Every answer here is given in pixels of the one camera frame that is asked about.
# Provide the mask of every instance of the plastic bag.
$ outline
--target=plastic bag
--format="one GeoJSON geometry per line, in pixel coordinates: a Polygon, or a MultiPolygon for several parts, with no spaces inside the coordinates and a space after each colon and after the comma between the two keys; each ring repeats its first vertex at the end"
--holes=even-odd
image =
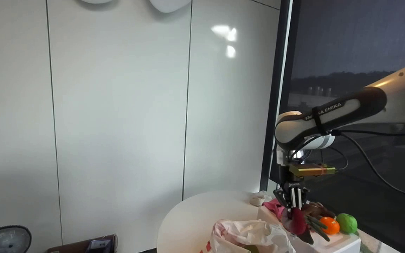
{"type": "Polygon", "coordinates": [[[296,252],[280,225],[265,221],[229,220],[219,220],[215,223],[207,251],[203,252],[249,253],[249,250],[243,248],[246,245],[256,246],[259,253],[296,252]]]}

